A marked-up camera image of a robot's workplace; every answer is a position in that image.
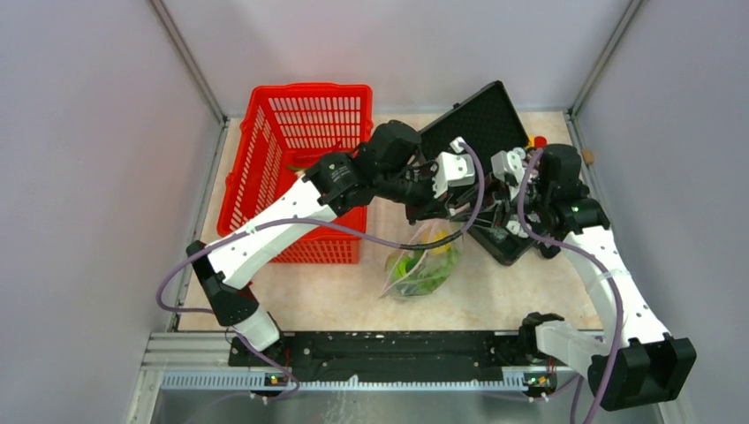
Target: wire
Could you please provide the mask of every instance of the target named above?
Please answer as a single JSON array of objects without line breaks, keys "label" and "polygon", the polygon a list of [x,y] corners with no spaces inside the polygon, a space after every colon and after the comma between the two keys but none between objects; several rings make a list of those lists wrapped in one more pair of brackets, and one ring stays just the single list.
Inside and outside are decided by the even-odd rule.
[{"label": "wire", "polygon": [[[438,240],[438,241],[436,241],[434,243],[428,243],[428,244],[425,244],[425,245],[402,245],[402,244],[395,243],[395,242],[392,242],[392,241],[388,241],[388,240],[385,240],[385,239],[382,239],[382,238],[377,238],[375,236],[371,236],[371,235],[363,233],[363,232],[352,230],[352,229],[350,229],[348,227],[344,227],[343,225],[339,225],[337,223],[328,223],[328,222],[325,222],[325,221],[321,221],[321,220],[318,220],[318,219],[311,219],[311,218],[278,219],[278,220],[275,220],[275,221],[272,221],[272,222],[269,222],[269,223],[262,223],[260,225],[257,225],[255,227],[255,231],[262,231],[262,230],[265,230],[267,228],[275,227],[275,226],[278,226],[278,225],[286,225],[286,224],[293,224],[293,223],[306,223],[306,224],[311,224],[311,225],[320,225],[320,226],[323,226],[323,227],[328,227],[328,228],[333,229],[333,230],[338,230],[338,231],[346,232],[348,234],[352,234],[354,236],[358,236],[358,237],[361,237],[361,238],[366,239],[366,240],[374,241],[375,243],[379,243],[381,245],[385,245],[385,246],[389,246],[389,247],[394,247],[396,249],[404,249],[404,250],[428,250],[428,249],[437,248],[439,246],[444,246],[444,245],[450,243],[452,240],[457,239],[458,237],[460,237],[465,232],[467,232],[468,229],[471,227],[471,225],[473,225],[473,221],[476,220],[476,216],[479,214],[479,209],[480,209],[480,206],[481,206],[480,199],[483,198],[483,193],[484,193],[484,174],[483,174],[483,169],[481,168],[481,162],[480,162],[479,157],[476,155],[476,152],[474,152],[473,149],[470,146],[468,146],[467,143],[459,143],[459,145],[461,147],[463,147],[466,152],[468,152],[468,155],[471,156],[471,159],[474,162],[474,165],[475,165],[475,168],[476,168],[476,172],[478,173],[479,197],[478,197],[478,200],[476,201],[476,206],[475,206],[475,208],[473,210],[473,213],[472,213],[471,217],[469,218],[469,220],[465,223],[465,225],[463,225],[463,227],[461,227],[460,230],[458,230],[455,233],[447,236],[446,238],[442,238],[442,239],[440,239],[440,240]],[[239,232],[239,233],[236,233],[236,234],[232,234],[229,237],[224,238],[222,240],[219,240],[219,241],[215,242],[214,244],[212,244],[210,246],[206,246],[206,247],[202,248],[199,252],[196,252],[195,254],[191,254],[190,256],[188,256],[187,258],[185,258],[183,261],[181,261],[176,267],[174,267],[172,270],[170,270],[169,273],[167,273],[167,275],[164,277],[164,279],[159,284],[159,286],[158,286],[158,288],[156,290],[156,304],[161,309],[164,309],[164,310],[170,311],[170,312],[174,312],[174,313],[181,313],[181,314],[184,314],[184,313],[213,314],[213,311],[211,309],[204,308],[204,307],[170,307],[169,305],[167,305],[166,303],[164,303],[164,301],[162,299],[163,293],[166,290],[166,287],[169,284],[169,281],[171,281],[171,279],[174,278],[174,276],[180,270],[182,270],[184,267],[186,267],[187,265],[189,265],[191,263],[194,263],[195,261],[199,260],[203,256],[206,256],[207,254],[210,254],[211,252],[215,251],[216,249],[224,247],[224,246],[227,246],[227,245],[229,245],[229,244],[231,244],[231,243],[233,243],[233,242],[235,242],[235,241],[237,241],[239,239],[242,239],[243,237],[248,236],[249,234],[251,234],[251,232]],[[266,362],[270,366],[277,368],[279,371],[281,371],[282,373],[284,373],[284,375],[286,375],[286,377],[289,380],[294,381],[297,384],[294,389],[289,390],[287,392],[284,392],[284,393],[282,393],[281,395],[279,395],[277,397],[273,397],[272,399],[269,399],[269,401],[271,401],[271,400],[272,401],[277,401],[277,400],[285,399],[285,398],[287,398],[289,396],[292,396],[294,393],[296,393],[299,390],[299,379],[296,376],[292,375],[285,367],[281,367],[281,365],[279,365],[276,362],[274,362],[271,358],[268,358],[267,356],[263,355],[261,352],[259,352],[256,349],[254,349],[252,347],[252,345],[247,341],[247,339],[244,336],[242,336],[239,333],[237,333],[237,335],[239,337],[239,340],[242,342],[243,345],[245,345],[245,348],[247,348],[247,350],[249,352],[251,352],[252,354],[254,354],[255,356],[257,356],[258,358],[260,358],[261,360],[263,360],[264,362]],[[221,398],[217,399],[216,401],[214,401],[213,403],[211,403],[206,409],[208,409],[210,407],[213,407],[215,405],[218,405],[223,400],[225,400],[227,398],[233,398],[236,395],[237,394],[232,394],[231,396],[227,395],[226,397],[221,397]],[[194,415],[189,421],[192,421],[198,415],[200,415],[200,413]]]},{"label": "wire", "polygon": [[[559,386],[559,388],[556,389],[554,391],[554,393],[551,393],[551,394],[547,395],[547,398],[549,398],[549,399],[555,398],[556,396],[558,396],[563,391],[569,389],[572,386],[572,384],[574,382],[576,382],[577,380],[578,380],[578,377],[572,377],[570,380],[567,380],[566,382],[564,382],[564,384],[562,384],[561,386]],[[500,395],[500,394],[497,394],[497,393],[493,393],[493,392],[490,392],[490,391],[484,391],[482,393],[484,395],[486,395],[486,396],[489,396],[490,398],[492,397],[492,398],[495,398],[495,399],[509,400],[511,402],[524,402],[524,403],[533,402],[532,400],[529,400],[530,397],[528,397],[528,396],[522,396],[522,397],[521,396],[507,396],[507,395]]]},{"label": "wire", "polygon": [[[473,222],[476,221],[476,216],[478,216],[481,202],[480,199],[483,199],[484,195],[484,171],[481,168],[481,160],[479,160],[479,157],[476,155],[476,152],[473,151],[473,149],[468,146],[467,143],[459,143],[461,147],[465,149],[466,152],[468,152],[468,155],[471,156],[471,159],[473,159],[475,168],[476,168],[476,174],[479,178],[479,197],[476,201],[476,206],[473,208],[473,212],[471,216],[468,218],[468,221],[465,222],[465,224],[460,227],[460,230],[455,231],[454,233],[450,234],[449,236],[445,238],[441,238],[435,242],[432,243],[426,243],[422,245],[403,245],[400,243],[396,243],[394,241],[385,240],[379,237],[375,237],[369,234],[366,234],[364,232],[359,232],[356,230],[353,230],[348,227],[344,227],[343,225],[339,225],[337,223],[329,223],[326,221],[321,221],[319,219],[312,219],[312,218],[285,218],[285,219],[277,219],[275,221],[271,221],[269,223],[261,223],[255,227],[255,231],[262,231],[270,227],[275,227],[278,225],[288,225],[292,223],[308,223],[311,225],[319,225],[321,227],[327,227],[333,230],[338,230],[341,232],[345,232],[348,234],[351,234],[353,236],[361,237],[365,240],[374,241],[375,243],[379,243],[381,245],[385,245],[388,247],[392,247],[395,249],[404,249],[404,250],[429,250],[429,249],[435,249],[440,246],[444,246],[451,241],[457,239],[464,233],[468,231],[469,228],[471,228],[471,225],[473,225]],[[236,234],[232,234],[227,238],[224,238],[222,240],[219,240],[215,242],[212,245],[204,247],[202,250],[195,254],[191,254],[189,257],[181,261],[176,267],[174,267],[161,281],[159,284],[158,289],[156,290],[156,303],[161,309],[164,309],[166,311],[174,312],[174,313],[188,313],[188,312],[200,312],[205,314],[213,314],[213,311],[204,307],[170,307],[166,303],[163,302],[162,297],[163,293],[166,290],[167,285],[169,284],[169,281],[174,278],[174,276],[182,270],[182,268],[186,267],[187,265],[190,265],[191,263],[199,260],[203,256],[210,254],[211,252],[215,251],[218,248],[224,247],[226,245],[229,245],[239,239],[242,239],[243,237],[246,237],[250,235],[249,232],[238,232]]]},{"label": "wire", "polygon": [[[613,339],[611,340],[611,350],[609,351],[609,357],[606,359],[606,367],[604,367],[603,369],[603,375],[601,376],[601,383],[598,386],[598,391],[595,393],[595,397],[593,398],[593,403],[590,405],[590,409],[588,410],[585,420],[583,421],[584,424],[591,424],[593,422],[595,414],[598,412],[598,409],[601,406],[601,401],[603,400],[603,395],[606,393],[606,388],[609,387],[611,374],[614,370],[614,363],[617,360],[617,352],[619,351],[619,347],[621,347],[621,344],[622,344],[622,327],[624,326],[624,306],[622,304],[622,295],[619,292],[619,289],[617,288],[617,283],[614,281],[614,278],[610,276],[611,274],[609,273],[609,269],[606,267],[606,265],[603,264],[603,262],[599,261],[595,256],[593,256],[589,252],[577,246],[573,246],[573,245],[564,243],[563,241],[559,241],[553,238],[540,236],[539,234],[536,234],[535,232],[533,232],[533,229],[531,229],[531,226],[528,225],[528,222],[526,221],[526,213],[525,213],[526,212],[525,200],[526,200],[526,192],[528,189],[528,180],[530,179],[531,173],[533,172],[533,169],[535,168],[536,164],[538,164],[539,160],[541,159],[542,154],[543,154],[543,148],[536,149],[535,154],[533,155],[531,160],[528,162],[528,167],[526,168],[526,172],[523,175],[523,180],[520,183],[520,192],[518,193],[518,220],[520,221],[520,226],[523,228],[523,231],[525,231],[526,234],[531,239],[534,239],[539,243],[546,243],[547,245],[552,245],[552,246],[561,247],[563,249],[572,250],[574,253],[579,254],[582,257],[588,259],[590,262],[592,262],[596,267],[598,267],[598,269],[601,271],[603,275],[608,275],[609,277],[606,278],[606,280],[609,282],[611,293],[614,295],[614,304],[617,310],[617,320],[616,320],[616,325],[614,327],[614,336],[613,336]],[[579,382],[578,385],[579,385],[579,388],[581,388],[582,382]],[[575,392],[575,398],[572,400],[572,411],[571,411],[571,416],[570,416],[571,418],[570,422],[573,424],[574,424],[574,418],[575,418],[575,410],[578,405],[580,392],[581,390],[577,390]]]},{"label": "wire", "polygon": [[[265,361],[270,366],[278,368],[278,370],[281,371],[282,373],[284,373],[284,375],[289,380],[293,381],[296,384],[296,386],[293,389],[291,389],[289,391],[285,391],[285,392],[281,393],[280,395],[278,395],[276,397],[258,397],[258,398],[263,399],[264,402],[277,402],[279,400],[284,400],[286,398],[289,398],[289,397],[293,396],[294,394],[296,394],[297,391],[299,391],[299,387],[301,386],[301,383],[299,382],[299,379],[297,377],[295,377],[292,373],[290,373],[285,367],[281,367],[281,365],[279,365],[277,362],[275,362],[271,358],[265,356],[264,354],[262,354],[261,352],[259,352],[257,349],[255,349],[250,344],[250,342],[247,341],[247,339],[244,336],[242,336],[241,334],[237,333],[237,337],[239,338],[239,341],[241,341],[242,344],[245,346],[245,348],[248,351],[250,351],[253,355],[255,355],[258,358],[260,358],[261,360]],[[214,400],[213,402],[211,402],[210,404],[206,405],[202,409],[200,409],[198,412],[194,413],[193,416],[191,416],[189,419],[187,419],[187,421],[185,421],[185,424],[192,423],[193,421],[195,421],[195,419],[197,419],[198,417],[200,417],[202,414],[206,413],[209,409],[215,407],[216,405],[221,404],[225,400],[229,400],[231,398],[244,397],[244,396],[247,396],[247,397],[250,397],[250,398],[255,398],[254,393],[252,393],[252,392],[245,393],[244,391],[239,392],[239,393],[233,392],[233,393],[229,393],[227,395],[223,395],[220,398],[218,398],[218,399]]]}]

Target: table surface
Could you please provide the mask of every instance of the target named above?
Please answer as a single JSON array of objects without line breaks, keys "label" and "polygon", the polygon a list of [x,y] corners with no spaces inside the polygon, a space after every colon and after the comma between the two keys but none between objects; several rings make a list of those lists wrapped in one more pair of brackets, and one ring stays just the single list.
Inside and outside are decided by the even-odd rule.
[{"label": "table surface", "polygon": [[[420,129],[440,114],[374,115],[374,124],[399,119]],[[549,143],[570,144],[562,112],[520,112],[526,131]],[[239,144],[240,118],[230,122],[211,193],[201,240],[218,239],[216,220]],[[367,233],[406,242],[418,228],[409,226],[403,206],[375,199],[367,210]],[[393,249],[362,242],[356,265],[269,263],[253,278],[253,292],[278,325],[294,330],[478,330],[517,329],[533,311],[554,312],[579,329],[601,322],[570,262],[560,254],[545,260],[535,250],[511,267],[497,263],[472,237],[450,278],[435,293],[418,299],[378,299],[385,258]],[[186,307],[209,307],[195,276]],[[213,315],[184,314],[180,330],[223,329]]]}]

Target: cable tie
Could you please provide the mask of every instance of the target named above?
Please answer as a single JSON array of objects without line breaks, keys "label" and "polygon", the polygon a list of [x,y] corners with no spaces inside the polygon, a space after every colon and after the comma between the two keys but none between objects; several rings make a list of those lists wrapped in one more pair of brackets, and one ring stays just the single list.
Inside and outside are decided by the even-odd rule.
[{"label": "cable tie", "polygon": [[452,151],[455,153],[463,153],[463,146],[460,145],[460,143],[465,143],[465,140],[463,140],[463,137],[456,137],[453,141],[450,142],[450,147],[452,148]]},{"label": "cable tie", "polygon": [[247,227],[247,229],[245,230],[245,232],[247,234],[255,234],[257,232],[257,230],[255,229],[255,224],[252,221],[250,221],[249,223],[247,223],[246,227]]},{"label": "cable tie", "polygon": [[599,281],[608,280],[609,278],[616,278],[618,276],[632,276],[632,274],[627,269],[612,269],[609,272],[604,272],[595,276],[595,278],[593,278],[590,283],[586,285],[596,284]]}]

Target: red object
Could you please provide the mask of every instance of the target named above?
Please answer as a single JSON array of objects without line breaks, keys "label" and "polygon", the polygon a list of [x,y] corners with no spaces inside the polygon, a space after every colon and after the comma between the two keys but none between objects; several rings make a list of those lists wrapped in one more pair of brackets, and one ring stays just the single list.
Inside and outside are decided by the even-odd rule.
[{"label": "red object", "polygon": [[533,147],[534,148],[545,148],[548,143],[549,142],[546,141],[546,137],[544,137],[542,135],[537,135],[537,136],[533,137]]},{"label": "red object", "polygon": [[[372,89],[330,83],[257,87],[239,128],[242,137],[216,225],[222,237],[291,188],[297,176],[287,165],[307,168],[328,152],[352,150],[369,140]],[[367,208],[354,208],[334,222],[364,232]],[[319,227],[273,261],[357,263],[360,242],[359,237]]]}]

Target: gray wall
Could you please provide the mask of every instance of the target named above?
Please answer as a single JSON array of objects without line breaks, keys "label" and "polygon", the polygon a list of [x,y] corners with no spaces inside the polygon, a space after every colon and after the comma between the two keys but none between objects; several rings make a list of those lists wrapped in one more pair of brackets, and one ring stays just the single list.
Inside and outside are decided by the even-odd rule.
[{"label": "gray wall", "polygon": [[0,422],[121,422],[218,126],[145,1],[0,3]]},{"label": "gray wall", "polygon": [[446,110],[492,80],[569,106],[627,0],[167,0],[224,111],[263,84],[361,82],[377,110]]},{"label": "gray wall", "polygon": [[749,3],[649,2],[580,117],[620,251],[697,364],[705,422],[745,422]]}]

